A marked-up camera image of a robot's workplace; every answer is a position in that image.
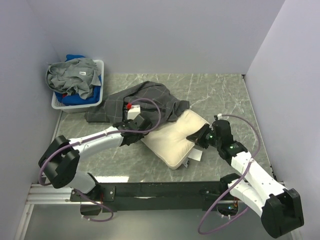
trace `white tag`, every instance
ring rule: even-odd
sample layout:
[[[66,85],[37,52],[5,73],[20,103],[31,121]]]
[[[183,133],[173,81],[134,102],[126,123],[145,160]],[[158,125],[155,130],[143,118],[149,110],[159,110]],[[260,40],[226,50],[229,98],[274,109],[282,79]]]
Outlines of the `white tag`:
[[[200,162],[201,156],[202,156],[202,151],[200,151],[198,149],[195,149],[195,148],[192,148],[192,150],[190,151],[190,153],[189,153],[189,155],[187,157],[189,159],[193,159],[193,160],[196,160],[196,161]]]
[[[140,105],[132,105],[131,108],[128,111],[127,114],[127,119],[132,119],[134,120],[136,118],[136,116],[138,116],[140,114]]]
[[[187,169],[188,168],[188,165],[189,165],[189,158],[186,158],[184,160],[184,162],[182,163],[182,165]]]

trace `beige cushion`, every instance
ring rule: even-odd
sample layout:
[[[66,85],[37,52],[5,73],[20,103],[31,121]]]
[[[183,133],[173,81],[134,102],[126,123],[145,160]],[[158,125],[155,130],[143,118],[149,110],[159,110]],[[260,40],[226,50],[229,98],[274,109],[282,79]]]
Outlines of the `beige cushion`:
[[[187,158],[195,144],[186,139],[208,122],[190,109],[185,110],[176,122],[167,122],[142,139],[165,164],[177,169]]]

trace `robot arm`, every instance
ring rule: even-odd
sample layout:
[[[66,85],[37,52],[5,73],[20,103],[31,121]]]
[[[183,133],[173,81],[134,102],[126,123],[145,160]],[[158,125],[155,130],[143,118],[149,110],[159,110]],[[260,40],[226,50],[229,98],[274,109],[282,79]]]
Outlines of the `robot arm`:
[[[302,203],[295,189],[287,189],[275,181],[253,158],[250,152],[234,140],[230,123],[226,120],[205,124],[187,139],[202,148],[213,146],[222,159],[243,175],[243,180],[230,190],[230,194],[254,210],[265,230],[278,238],[304,225]],[[225,190],[234,186],[239,175],[233,173],[220,179]]]
[[[150,122],[139,114],[134,120],[114,124],[104,131],[89,136],[72,139],[59,136],[51,143],[38,164],[42,167],[53,153],[65,147],[66,149],[48,161],[43,170],[46,177],[54,188],[69,186],[80,190],[90,199],[96,199],[101,192],[101,186],[90,173],[77,171],[79,160],[105,149],[135,143],[144,135],[125,131],[145,131],[150,127]],[[250,164],[245,180],[232,188],[230,194],[243,201],[261,217],[265,230],[272,237],[277,238],[304,225],[299,193],[276,182],[253,160],[250,152],[240,142],[234,140],[228,121],[218,120],[216,117],[213,124],[205,124],[187,139],[205,149],[209,146],[215,147],[220,157],[240,174],[243,174]],[[234,173],[222,177],[220,182],[227,190],[239,178],[240,176]]]
[[[134,120],[116,123],[104,131],[85,137],[66,139],[64,136],[58,136],[50,144],[38,165],[42,167],[44,162],[62,147],[79,143],[56,154],[43,172],[54,188],[68,186],[94,199],[100,192],[100,185],[90,173],[77,171],[79,161],[102,150],[130,145],[144,137],[143,133],[127,132],[127,130],[141,132],[150,128],[151,122],[139,114]]]

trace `white laundry basket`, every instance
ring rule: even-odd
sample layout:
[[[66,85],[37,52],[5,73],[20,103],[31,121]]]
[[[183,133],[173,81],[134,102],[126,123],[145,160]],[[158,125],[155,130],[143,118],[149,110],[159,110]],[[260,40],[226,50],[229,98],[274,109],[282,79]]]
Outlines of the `white laundry basket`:
[[[82,105],[73,105],[73,106],[66,106],[63,103],[59,102],[56,94],[53,93],[52,95],[52,101],[51,101],[51,106],[54,109],[59,109],[62,110],[66,113],[80,113],[80,112],[85,112],[88,110],[89,107],[97,106],[102,102],[102,96],[104,93],[104,69],[105,69],[105,64],[102,60],[93,60],[98,67],[99,71],[101,72],[101,89],[100,89],[100,96],[99,96],[99,101],[97,103],[92,103],[92,104],[82,104]]]

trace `marble surface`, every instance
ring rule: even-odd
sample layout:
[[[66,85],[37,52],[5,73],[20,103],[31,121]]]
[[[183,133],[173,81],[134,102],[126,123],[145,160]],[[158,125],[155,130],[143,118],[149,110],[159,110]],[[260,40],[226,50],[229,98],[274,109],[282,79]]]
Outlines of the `marble surface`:
[[[144,81],[154,81],[166,85],[178,99],[190,101],[190,108],[210,123],[214,121],[214,115],[222,113],[242,116],[258,127],[240,74],[113,74],[106,76],[104,81],[104,97]],[[84,115],[84,112],[64,112],[56,135],[78,138],[111,126],[110,123],[87,123]],[[234,139],[253,152],[258,142],[250,127],[236,118],[228,120]],[[271,175],[264,146],[255,160]],[[141,141],[99,152],[82,160],[78,170],[92,173],[100,182],[218,181],[220,177],[236,172],[213,147],[203,150],[200,162],[191,160],[188,168],[180,166],[171,170]]]

